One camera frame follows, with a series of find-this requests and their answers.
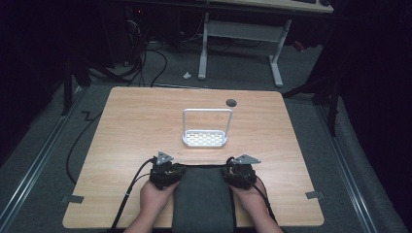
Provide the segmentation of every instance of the human hand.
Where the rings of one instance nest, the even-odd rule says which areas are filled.
[[[260,179],[257,179],[255,186],[266,198],[267,194]],[[265,200],[254,187],[243,189],[230,185],[230,188],[239,198],[243,208],[248,212],[254,222],[257,233],[283,233],[283,230],[269,215]]]
[[[173,183],[164,189],[158,189],[153,183],[146,181],[140,189],[140,213],[158,216],[178,184]]]
[[[264,194],[264,196],[266,196],[266,191],[260,179],[257,179],[255,186]],[[245,210],[250,215],[267,213],[266,203],[264,202],[260,193],[254,187],[244,189],[230,185],[230,188],[232,189],[233,193],[236,194],[236,196],[239,198],[243,208],[245,208]]]
[[[166,207],[179,183],[173,183],[164,189],[158,189],[153,183],[146,181],[140,189],[140,213],[124,230],[124,233],[150,233],[161,211]]]

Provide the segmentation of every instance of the wooden table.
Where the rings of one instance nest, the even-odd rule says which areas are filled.
[[[183,109],[227,109],[234,99],[228,140],[220,149],[191,149],[184,145]],[[274,91],[115,87],[95,132],[63,225],[67,228],[110,228],[120,202],[139,167],[159,151],[183,164],[224,164],[248,154],[261,160],[253,165],[266,185],[280,225],[321,225],[324,217],[314,191],[282,95]],[[151,164],[141,174],[149,173]],[[139,213],[141,179],[124,208],[118,227]],[[236,203],[238,226],[252,223]],[[155,227],[170,227],[173,198]]]

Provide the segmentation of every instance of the white desk leg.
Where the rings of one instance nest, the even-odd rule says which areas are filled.
[[[200,63],[199,63],[199,75],[200,80],[206,79],[206,66],[207,66],[207,37],[208,37],[208,26],[209,26],[209,13],[205,13],[205,21],[203,25],[203,47],[202,53],[200,53]]]
[[[282,47],[283,47],[283,44],[285,43],[286,37],[288,36],[291,23],[292,21],[290,19],[286,21],[285,26],[280,35],[280,38],[278,41],[278,47],[275,50],[275,54],[269,55],[270,67],[272,68],[273,79],[275,80],[275,85],[277,87],[283,86],[282,77],[281,77],[281,74],[279,72],[279,67],[278,67],[278,59],[279,59],[279,55],[281,54]]]

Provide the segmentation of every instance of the metal basket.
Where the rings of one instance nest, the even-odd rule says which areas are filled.
[[[190,129],[186,127],[186,113],[189,112],[224,112],[229,117],[225,131],[219,129]],[[233,111],[231,109],[185,109],[183,110],[183,142],[188,147],[194,148],[220,148],[227,141],[227,130],[229,129]]]

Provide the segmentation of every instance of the metal frame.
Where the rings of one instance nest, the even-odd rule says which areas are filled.
[[[186,128],[186,113],[189,112],[209,112],[209,113],[229,113],[225,131],[219,129],[191,129]],[[233,111],[231,109],[185,109],[183,110],[183,142],[188,147],[193,148],[220,148],[227,141],[227,131],[229,130]]]
[[[226,22],[219,20],[209,20],[209,13],[205,13],[203,26],[202,52],[200,53],[199,73],[200,80],[206,79],[207,71],[207,42],[209,36],[219,36],[227,38],[237,38],[246,40],[256,40],[265,42],[276,42],[278,45],[273,55],[269,55],[269,64],[272,70],[273,80],[277,87],[283,86],[281,74],[279,72],[278,59],[282,47],[288,36],[292,20],[288,19],[283,27],[265,26],[258,24]]]

